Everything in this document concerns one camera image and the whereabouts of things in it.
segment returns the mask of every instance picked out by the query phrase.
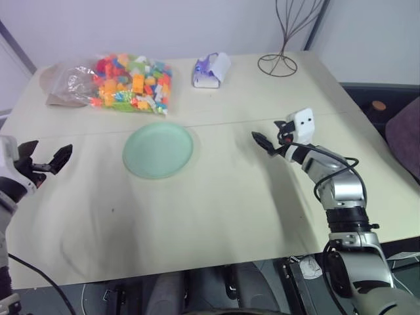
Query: yellow toy block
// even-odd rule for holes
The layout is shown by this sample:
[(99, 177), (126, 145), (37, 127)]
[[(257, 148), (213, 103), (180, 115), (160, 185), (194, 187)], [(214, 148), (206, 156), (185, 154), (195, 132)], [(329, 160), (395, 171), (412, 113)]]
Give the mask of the yellow toy block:
[(156, 78), (149, 76), (146, 78), (146, 80), (144, 80), (144, 83), (147, 85), (155, 85), (156, 84)]
[(143, 87), (144, 87), (144, 75), (135, 74), (133, 76), (133, 92), (141, 94), (143, 93)]
[(147, 103), (145, 100), (141, 100), (137, 102), (137, 108), (139, 110), (148, 110), (149, 109), (149, 103)]
[(117, 91), (118, 92), (120, 92), (120, 91), (126, 91), (127, 90), (127, 88), (124, 86), (124, 84), (122, 84), (122, 83), (118, 83), (117, 84)]

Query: black cable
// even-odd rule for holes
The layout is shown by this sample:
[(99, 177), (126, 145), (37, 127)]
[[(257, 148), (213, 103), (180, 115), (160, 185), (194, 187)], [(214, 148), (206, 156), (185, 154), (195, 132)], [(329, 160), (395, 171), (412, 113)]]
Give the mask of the black cable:
[(312, 31), (310, 31), (308, 40), (306, 41), (306, 44), (304, 45), (304, 49), (303, 49), (304, 51), (308, 51), (310, 47), (312, 46), (312, 42), (314, 41), (314, 38), (320, 28), (321, 21), (324, 19), (324, 15), (327, 11), (329, 2), (330, 0), (324, 0), (324, 2), (322, 3), (322, 7), (320, 9), (320, 12), (318, 13), (318, 17), (316, 18), (314, 26), (312, 27)]
[(66, 304), (66, 306), (67, 306), (67, 308), (68, 308), (68, 310), (70, 311), (70, 314), (72, 314), (72, 315), (76, 315), (76, 312), (75, 312), (75, 310), (74, 310), (74, 308), (73, 308), (73, 306), (72, 306), (72, 304), (69, 302), (69, 300), (68, 300), (68, 298), (67, 298), (67, 296), (64, 294), (64, 292), (61, 290), (61, 288), (58, 286), (58, 285), (56, 285), (56, 283), (55, 282), (53, 282), (52, 280), (51, 280), (51, 278), (49, 278), (44, 272), (42, 272), (40, 269), (38, 269), (38, 268), (36, 268), (36, 267), (34, 267), (34, 266), (32, 266), (30, 263), (28, 263), (28, 262), (26, 262), (26, 261), (23, 261), (22, 259), (20, 259), (20, 258), (18, 258), (18, 257), (16, 257), (16, 256), (14, 256), (14, 255), (12, 255), (12, 254), (10, 254), (9, 253), (9, 257), (11, 258), (11, 259), (13, 259), (13, 260), (15, 260), (15, 261), (17, 261), (18, 263), (20, 263), (20, 264), (23, 264), (25, 267), (28, 267), (29, 269), (31, 269), (31, 270), (33, 270), (33, 271), (35, 271), (37, 274), (39, 274), (42, 278), (44, 278), (48, 283), (50, 283), (55, 289), (56, 289), (56, 291), (58, 292), (58, 294), (61, 296), (61, 298), (63, 299), (63, 301), (64, 301), (64, 303)]
[(327, 245), (325, 245), (324, 250), (322, 251), (322, 278), (324, 279), (325, 282), (325, 286), (327, 287), (328, 293), (331, 296), (335, 306), (339, 309), (340, 313), (342, 315), (347, 315), (346, 311), (344, 310), (344, 308), (341, 306), (339, 300), (337, 299), (337, 297), (335, 296), (332, 288), (331, 288), (331, 284), (328, 281), (327, 278), (327, 255), (331, 253), (331, 248), (329, 246), (329, 242), (327, 243)]
[[(354, 167), (357, 165), (357, 164), (359, 164), (359, 161), (357, 160), (357, 159), (355, 159), (355, 158), (353, 158), (353, 157), (345, 157), (345, 159), (349, 159), (349, 160), (351, 160), (351, 161), (354, 161), (355, 163), (353, 163), (352, 165), (350, 165), (350, 164), (348, 164), (347, 162), (345, 162), (345, 161), (343, 161), (341, 158), (339, 158), (338, 156), (335, 156), (334, 154), (332, 154), (332, 153), (329, 153), (329, 152), (327, 152), (327, 151), (324, 151), (324, 150), (321, 150), (321, 149), (318, 149), (318, 148), (315, 148), (315, 147), (313, 147), (313, 146), (308, 146), (308, 145), (306, 145), (306, 144), (301, 144), (301, 143), (296, 143), (296, 142), (288, 142), (288, 141), (285, 141), (285, 140), (283, 140), (282, 138), (281, 138), (281, 135), (279, 134), (279, 136), (278, 136), (278, 142), (280, 143), (280, 144), (283, 144), (283, 145), (285, 145), (285, 144), (287, 144), (287, 145), (290, 145), (290, 146), (299, 146), (299, 147), (301, 147), (301, 148), (306, 148), (306, 149), (309, 149), (309, 150), (312, 150), (312, 151), (315, 151), (315, 152), (318, 152), (318, 153), (320, 153), (320, 154), (323, 154), (323, 155), (325, 155), (325, 156), (328, 156), (329, 158), (331, 158), (331, 159), (334, 159), (335, 161), (338, 161), (338, 162), (340, 162), (341, 164), (343, 164), (346, 168), (345, 169), (341, 169), (340, 171), (337, 171), (337, 172), (334, 172), (334, 173), (332, 173), (332, 174), (330, 174), (330, 175), (328, 175), (328, 176), (326, 176), (326, 177), (324, 177), (323, 179), (321, 179), (321, 180), (319, 180), (316, 184), (315, 184), (315, 187), (319, 187), (319, 185), (321, 185), (321, 183), (323, 183), (325, 180), (327, 180), (327, 179), (330, 179), (331, 177), (334, 177), (334, 176), (337, 176), (338, 174), (341, 174), (341, 173), (343, 173), (344, 171), (347, 171), (347, 170), (351, 170), (356, 176), (357, 176), (357, 178), (359, 179), (359, 181), (360, 181), (360, 184), (362, 185), (362, 190), (363, 190), (363, 197), (364, 197), (364, 200), (365, 200), (365, 207), (366, 207), (366, 205), (368, 204), (368, 193), (367, 193), (367, 191), (366, 191), (366, 186), (365, 186), (365, 183), (364, 183), (364, 181), (363, 181), (363, 179), (362, 179), (362, 177), (360, 176), (360, 174), (354, 169)], [(315, 197), (316, 197), (316, 199), (318, 200), (318, 201), (321, 201), (321, 199), (320, 199), (320, 197), (319, 197), (319, 195), (317, 194), (317, 191), (316, 190), (314, 190), (314, 194), (315, 194)]]
[(337, 171), (335, 173), (332, 173), (328, 176), (325, 176), (323, 179), (319, 180), (315, 186), (314, 186), (314, 195), (315, 198), (321, 202), (321, 197), (318, 194), (318, 188), (321, 186), (321, 184), (329, 179), (332, 179), (334, 176), (340, 175), (342, 173), (344, 173), (345, 171), (348, 171), (349, 169), (351, 169), (352, 171), (354, 170), (354, 167), (359, 164), (359, 160), (354, 158), (354, 157), (345, 157), (346, 160), (350, 160), (350, 161), (354, 161), (354, 163), (352, 165), (346, 166), (344, 169), (341, 169), (340, 171)]

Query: plastic plate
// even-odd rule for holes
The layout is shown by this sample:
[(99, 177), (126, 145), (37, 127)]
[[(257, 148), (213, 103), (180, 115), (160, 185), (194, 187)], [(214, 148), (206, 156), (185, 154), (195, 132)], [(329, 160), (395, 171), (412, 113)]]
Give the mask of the plastic plate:
[(123, 161), (137, 176), (162, 179), (181, 170), (192, 150), (193, 141), (185, 128), (174, 123), (152, 123), (128, 138)]

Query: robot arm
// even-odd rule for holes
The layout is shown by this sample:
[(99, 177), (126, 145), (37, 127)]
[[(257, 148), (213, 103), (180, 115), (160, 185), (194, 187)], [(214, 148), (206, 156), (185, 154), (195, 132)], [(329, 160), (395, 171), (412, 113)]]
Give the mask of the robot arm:
[(6, 244), (6, 229), (17, 203), (26, 195), (34, 194), (47, 176), (43, 173), (57, 174), (72, 154), (72, 145), (65, 146), (48, 164), (32, 163), (31, 155), (38, 141), (17, 145), (11, 136), (0, 136), (0, 314), (18, 314), (20, 298), (12, 293), (9, 276), (9, 259)]
[(280, 130), (280, 148), (275, 149), (260, 133), (252, 132), (253, 138), (271, 156), (279, 154), (301, 164), (315, 183), (314, 192), (331, 230), (324, 259), (336, 294), (352, 300), (355, 314), (418, 314), (420, 301), (394, 287), (377, 234), (371, 231), (379, 225), (369, 223), (366, 189), (354, 165), (338, 154), (310, 144), (314, 132), (311, 109), (274, 123)]

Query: beige tabletop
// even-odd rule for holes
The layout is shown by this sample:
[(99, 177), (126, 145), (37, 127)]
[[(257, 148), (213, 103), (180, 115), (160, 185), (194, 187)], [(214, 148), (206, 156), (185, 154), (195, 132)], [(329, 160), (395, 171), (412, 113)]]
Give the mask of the beige tabletop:
[[(305, 107), (314, 110), (314, 144), (360, 160), (367, 213), (381, 225), (380, 240), (418, 236), (418, 185), (318, 59), (293, 56), (299, 71), (285, 79), (258, 71), (257, 55), (234, 56), (219, 90), (191, 86), (193, 59), (168, 60), (175, 74), (166, 118), (46, 107), (36, 73), (1, 134), (39, 139), (36, 162), (69, 143), (73, 156), (19, 203), (9, 251), (58, 284), (319, 252), (329, 230), (313, 183), (299, 165), (268, 157), (251, 137), (260, 131), (274, 140), (272, 122)], [(135, 177), (121, 159), (125, 141), (162, 120), (187, 127), (192, 159), (171, 178)], [(13, 262), (10, 272), (15, 288), (46, 285)]]

